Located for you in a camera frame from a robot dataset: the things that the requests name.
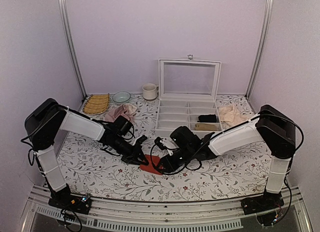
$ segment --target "white wall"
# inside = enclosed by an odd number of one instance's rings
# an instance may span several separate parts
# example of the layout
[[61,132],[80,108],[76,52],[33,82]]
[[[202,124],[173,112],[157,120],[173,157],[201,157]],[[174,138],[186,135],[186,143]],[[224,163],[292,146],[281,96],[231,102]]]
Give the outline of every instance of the white wall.
[[219,93],[244,94],[266,0],[66,0],[88,93],[158,83],[158,58],[221,61]]
[[289,180],[298,183],[315,231],[320,227],[320,0],[274,0],[253,107],[269,103],[304,131]]
[[33,182],[24,120],[46,98],[78,108],[58,0],[0,0],[0,231],[18,231]]

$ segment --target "white bowl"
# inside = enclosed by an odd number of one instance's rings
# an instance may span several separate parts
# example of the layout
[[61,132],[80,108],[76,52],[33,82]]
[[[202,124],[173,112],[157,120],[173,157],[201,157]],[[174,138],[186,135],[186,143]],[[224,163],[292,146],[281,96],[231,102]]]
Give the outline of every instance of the white bowl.
[[117,92],[113,95],[112,100],[117,104],[121,104],[128,102],[130,98],[131,94],[128,92]]

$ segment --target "black folded item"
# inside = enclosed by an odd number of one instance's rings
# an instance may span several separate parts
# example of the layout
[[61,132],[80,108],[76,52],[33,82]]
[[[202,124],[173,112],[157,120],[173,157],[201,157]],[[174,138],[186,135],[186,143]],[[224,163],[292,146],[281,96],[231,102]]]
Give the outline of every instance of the black folded item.
[[199,123],[216,123],[217,122],[217,116],[215,114],[209,114],[209,115],[200,115],[198,117]]

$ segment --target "patterned fabric surface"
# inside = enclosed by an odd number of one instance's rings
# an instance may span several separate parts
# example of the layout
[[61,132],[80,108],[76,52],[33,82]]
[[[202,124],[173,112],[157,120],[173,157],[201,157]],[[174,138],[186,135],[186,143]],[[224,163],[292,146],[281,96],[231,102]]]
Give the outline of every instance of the patterned fabric surface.
[[[216,102],[218,107],[236,104],[242,114],[253,114],[244,96],[218,95]],[[147,102],[142,95],[133,95],[130,103],[138,107],[135,136],[148,137],[142,149],[149,154],[155,139],[159,101]],[[109,109],[116,106],[111,102]],[[104,114],[92,117],[101,119]],[[127,165],[101,148],[98,142],[80,135],[69,133],[67,136],[58,162],[73,192],[144,201],[197,201],[252,195],[263,192],[271,161],[267,146],[257,142],[203,161],[197,171],[185,169],[176,175],[160,176],[142,171],[136,165]],[[163,157],[166,152],[155,149],[153,155]],[[198,165],[192,161],[189,167]]]

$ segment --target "tan folded item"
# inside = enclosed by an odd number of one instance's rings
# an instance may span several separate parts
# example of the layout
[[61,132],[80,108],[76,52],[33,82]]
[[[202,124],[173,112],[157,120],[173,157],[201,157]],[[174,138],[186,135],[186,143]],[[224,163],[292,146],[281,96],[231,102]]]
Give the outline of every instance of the tan folded item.
[[225,122],[230,126],[236,126],[248,120],[248,116],[241,114],[234,104],[219,107],[218,109],[221,122]]
[[218,127],[214,124],[207,124],[207,123],[196,123],[195,130],[202,130],[202,131],[218,131]]
[[109,94],[91,95],[83,107],[83,112],[91,115],[105,112],[109,106],[109,98]]

